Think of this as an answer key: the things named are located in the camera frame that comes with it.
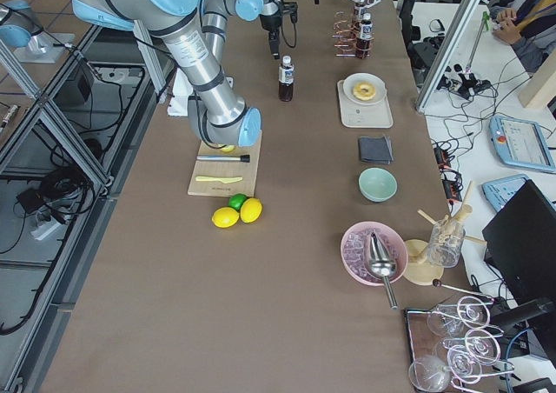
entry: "computer monitor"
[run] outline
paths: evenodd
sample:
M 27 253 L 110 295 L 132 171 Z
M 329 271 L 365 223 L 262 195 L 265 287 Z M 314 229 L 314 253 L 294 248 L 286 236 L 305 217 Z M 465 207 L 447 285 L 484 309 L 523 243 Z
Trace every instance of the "computer monitor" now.
M 483 229 L 487 254 L 517 304 L 547 297 L 556 304 L 556 210 L 527 180 Z M 556 365 L 556 313 L 528 321 Z

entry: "knife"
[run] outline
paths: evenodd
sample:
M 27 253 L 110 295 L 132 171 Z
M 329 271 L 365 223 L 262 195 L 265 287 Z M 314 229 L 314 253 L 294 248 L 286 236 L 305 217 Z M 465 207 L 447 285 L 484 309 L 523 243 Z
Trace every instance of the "knife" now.
M 240 182 L 243 177 L 211 177 L 211 176 L 195 176 L 196 182 L 220 182 L 225 184 Z

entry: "blue cable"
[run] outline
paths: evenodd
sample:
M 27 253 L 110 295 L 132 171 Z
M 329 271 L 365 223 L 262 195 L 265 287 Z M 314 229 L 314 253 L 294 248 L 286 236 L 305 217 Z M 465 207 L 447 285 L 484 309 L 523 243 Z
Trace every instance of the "blue cable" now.
M 531 330 L 531 328 L 525 328 L 524 330 L 518 332 L 518 334 L 516 336 L 514 336 L 512 338 L 512 340 L 510 341 L 510 343 L 507 345 L 507 349 L 506 349 L 506 361 L 509 360 L 510 358 L 510 352 L 512 350 L 513 344 L 515 343 L 515 341 L 522 336 L 523 334 L 525 334 L 526 332 L 528 332 L 529 330 Z M 510 375 L 505 374 L 505 378 L 506 378 L 506 392 L 507 393 L 513 393 L 513 387 L 512 384 L 510 383 Z

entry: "wooden block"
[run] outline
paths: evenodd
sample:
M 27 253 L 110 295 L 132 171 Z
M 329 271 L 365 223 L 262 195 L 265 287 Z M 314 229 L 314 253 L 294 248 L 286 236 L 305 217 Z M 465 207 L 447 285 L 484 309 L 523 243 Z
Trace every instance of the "wooden block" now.
M 193 174 L 189 181 L 188 195 L 230 197 L 236 193 L 243 193 L 248 197 L 255 195 L 255 183 L 257 169 L 259 166 L 259 153 L 261 151 L 261 138 L 251 147 L 235 147 L 229 153 L 215 150 L 201 142 L 199 156 L 233 156 L 238 157 L 249 154 L 249 163 L 230 162 L 230 161 L 195 161 Z M 197 182 L 197 176 L 210 177 L 242 177 L 240 182 L 224 184 L 220 182 Z
M 542 109 L 556 96 L 556 52 L 540 66 L 526 87 L 518 94 L 524 108 Z

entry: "white bowl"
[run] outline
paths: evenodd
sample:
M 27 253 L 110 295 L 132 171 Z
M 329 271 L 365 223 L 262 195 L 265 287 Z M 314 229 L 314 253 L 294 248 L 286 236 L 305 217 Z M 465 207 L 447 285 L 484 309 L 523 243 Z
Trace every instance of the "white bowl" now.
M 360 100 L 354 96 L 354 86 L 360 82 L 371 83 L 376 89 L 376 94 L 371 100 Z M 380 103 L 386 97 L 386 85 L 377 76 L 368 73 L 355 73 L 347 77 L 343 84 L 344 94 L 349 100 L 357 104 L 365 106 L 372 106 L 373 104 Z

